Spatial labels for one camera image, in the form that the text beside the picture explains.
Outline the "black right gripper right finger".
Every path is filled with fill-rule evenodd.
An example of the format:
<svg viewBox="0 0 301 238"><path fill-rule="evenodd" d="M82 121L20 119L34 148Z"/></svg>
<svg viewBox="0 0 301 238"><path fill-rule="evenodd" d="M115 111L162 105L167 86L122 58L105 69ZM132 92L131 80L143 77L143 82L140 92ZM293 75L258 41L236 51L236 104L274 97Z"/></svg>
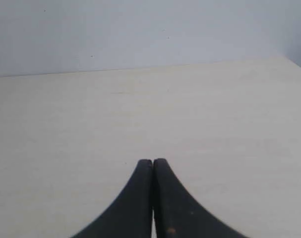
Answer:
<svg viewBox="0 0 301 238"><path fill-rule="evenodd" d="M158 238L244 238L202 207L166 159L154 160L153 210Z"/></svg>

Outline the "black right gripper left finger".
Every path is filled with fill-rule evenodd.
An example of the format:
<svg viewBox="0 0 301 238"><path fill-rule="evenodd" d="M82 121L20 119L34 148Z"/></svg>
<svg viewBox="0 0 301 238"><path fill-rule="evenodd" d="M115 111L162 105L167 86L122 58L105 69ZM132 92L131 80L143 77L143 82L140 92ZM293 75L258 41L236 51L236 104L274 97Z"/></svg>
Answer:
<svg viewBox="0 0 301 238"><path fill-rule="evenodd" d="M152 235L151 160L139 160L111 205L75 238L150 238Z"/></svg>

